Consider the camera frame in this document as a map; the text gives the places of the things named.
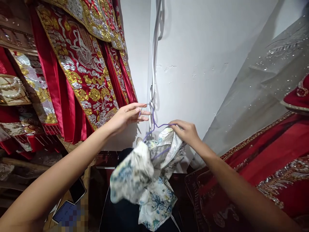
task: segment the black garment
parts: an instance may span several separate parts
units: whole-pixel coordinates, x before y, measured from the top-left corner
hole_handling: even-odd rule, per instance
[[[118,153],[119,165],[124,158],[130,154],[133,148],[126,148]],[[181,230],[181,219],[176,209],[172,212],[177,225]],[[146,232],[148,230],[144,225],[138,224],[139,205],[132,204],[131,202],[122,199],[116,204],[110,201],[110,189],[107,193],[105,206],[101,218],[100,232]],[[171,218],[167,219],[156,231],[163,232],[179,232],[175,223]]]

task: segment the finger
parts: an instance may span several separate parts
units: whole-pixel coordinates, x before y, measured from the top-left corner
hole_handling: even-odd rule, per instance
[[[171,125],[170,127],[173,129],[173,131],[176,132],[176,134],[180,134],[182,132],[182,130],[178,126]]]
[[[139,108],[139,107],[132,109],[132,110],[126,112],[126,118],[129,119],[129,118],[132,118],[134,116],[138,116],[140,111],[141,111],[141,108]]]
[[[145,104],[145,103],[135,102],[135,103],[131,103],[131,104],[128,104],[126,106],[123,106],[123,108],[129,111],[129,110],[133,110],[134,108],[137,108],[137,107],[144,108],[146,106],[147,106],[147,104]]]
[[[188,123],[182,120],[173,120],[169,124],[177,124],[178,126],[181,126],[184,129],[188,128]]]
[[[131,122],[143,122],[144,120],[139,120],[139,119],[135,119],[135,120],[132,120]]]
[[[149,118],[144,117],[144,116],[138,116],[138,115],[134,115],[131,117],[131,120],[142,120],[142,121],[148,121]]]
[[[142,120],[142,121],[148,121],[149,120],[149,118],[144,117],[144,116],[139,116],[137,119]]]
[[[149,111],[141,111],[141,115],[150,115],[151,113]]]

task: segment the red dress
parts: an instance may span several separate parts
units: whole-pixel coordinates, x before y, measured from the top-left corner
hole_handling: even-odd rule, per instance
[[[308,141],[309,117],[288,113],[221,158],[288,216],[306,227]],[[251,228],[207,167],[189,174],[185,183],[199,231],[248,231]]]

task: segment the white cable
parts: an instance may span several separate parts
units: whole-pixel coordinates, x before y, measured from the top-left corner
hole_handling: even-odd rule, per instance
[[[150,96],[150,102],[149,102],[149,111],[152,112],[155,111],[155,68],[156,68],[156,54],[157,54],[157,47],[158,47],[158,29],[159,29],[159,16],[160,16],[160,10],[161,10],[161,4],[162,0],[158,1],[157,5],[157,11],[156,11],[156,18],[155,18],[155,25],[154,25],[154,39],[152,43],[152,84],[150,86],[149,96]],[[154,122],[151,119],[150,122],[150,130],[152,130],[152,124]]]

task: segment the purple clothes hanger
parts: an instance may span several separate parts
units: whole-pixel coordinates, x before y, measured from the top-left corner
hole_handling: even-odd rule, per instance
[[[146,138],[147,138],[152,132],[154,132],[155,127],[160,128],[160,127],[162,127],[162,126],[173,126],[173,125],[176,125],[176,124],[172,123],[172,124],[162,124],[162,125],[158,126],[157,123],[155,122],[154,108],[153,108],[153,107],[151,107],[151,108],[152,108],[152,121],[153,121],[153,123],[154,123],[154,128],[153,128],[153,130],[149,131],[149,132],[146,134],[146,136],[145,136],[144,139],[143,139],[143,142],[145,142]]]
[[[162,124],[162,125],[158,126],[157,123],[155,122],[154,108],[153,108],[153,107],[151,107],[151,108],[152,108],[152,122],[154,123],[154,128],[153,128],[153,130],[149,131],[149,132],[146,134],[146,136],[145,136],[144,139],[143,139],[143,142],[145,142],[146,138],[147,138],[152,132],[154,132],[155,127],[160,128],[160,127],[162,127],[162,126],[173,126],[173,125],[176,125],[176,124],[174,124],[174,123],[171,123],[171,124]],[[151,159],[151,161],[155,160],[155,159],[158,158],[160,155],[164,154],[165,152],[169,151],[170,149],[171,149],[171,148],[169,147],[169,148],[165,149],[164,151],[162,151],[161,153],[157,154],[155,157],[153,157],[153,158]]]

